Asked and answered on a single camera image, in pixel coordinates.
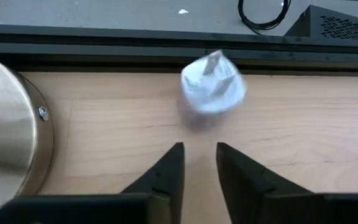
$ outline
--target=light wood grain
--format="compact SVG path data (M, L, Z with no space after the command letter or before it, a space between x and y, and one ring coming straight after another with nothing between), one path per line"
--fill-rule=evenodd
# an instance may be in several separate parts
M239 108L190 131L177 74L24 75L47 97L57 135L41 194L118 193L178 141L186 147L182 223L229 223L218 141L315 192L358 192L358 78L248 75Z

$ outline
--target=black cable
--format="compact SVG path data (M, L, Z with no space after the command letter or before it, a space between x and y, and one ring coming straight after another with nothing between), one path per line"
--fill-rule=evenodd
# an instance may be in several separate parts
M285 18L285 15L288 12L288 9L290 8L290 5L291 5L291 0L284 0L282 10L281 10L280 14L277 16L277 18L275 18L274 20L272 20L270 22L264 22L264 23L260 23L260 24L250 21L246 17L246 15L244 15L244 10L243 10L244 0L239 0L238 10L239 10L239 14L240 14L242 23L244 23L254 33L261 35L261 33L258 32L258 30L270 30L270 29L276 28L276 26L278 26L281 23L281 21L283 21L283 19Z

